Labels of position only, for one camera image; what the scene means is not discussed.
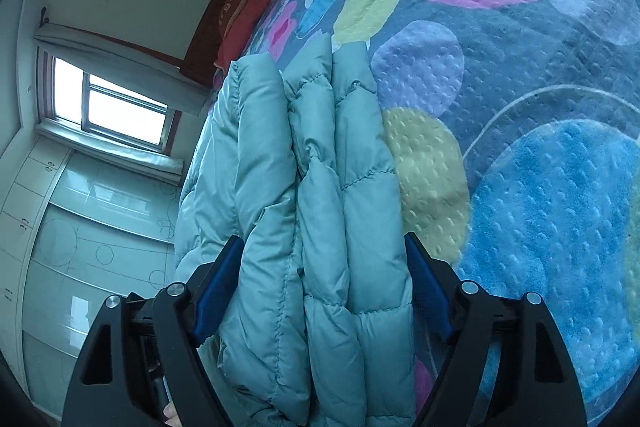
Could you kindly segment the person's hand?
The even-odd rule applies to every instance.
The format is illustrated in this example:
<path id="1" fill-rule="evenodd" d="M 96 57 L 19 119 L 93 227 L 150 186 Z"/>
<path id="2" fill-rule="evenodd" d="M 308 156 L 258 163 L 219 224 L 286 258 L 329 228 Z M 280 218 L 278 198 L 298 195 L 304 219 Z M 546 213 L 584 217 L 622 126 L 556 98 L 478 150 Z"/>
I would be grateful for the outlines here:
<path id="1" fill-rule="evenodd" d="M 175 404 L 169 402 L 166 407 L 163 409 L 163 414 L 165 416 L 164 424 L 168 427 L 182 427 L 182 422 L 178 416 L 177 410 L 175 408 Z"/>

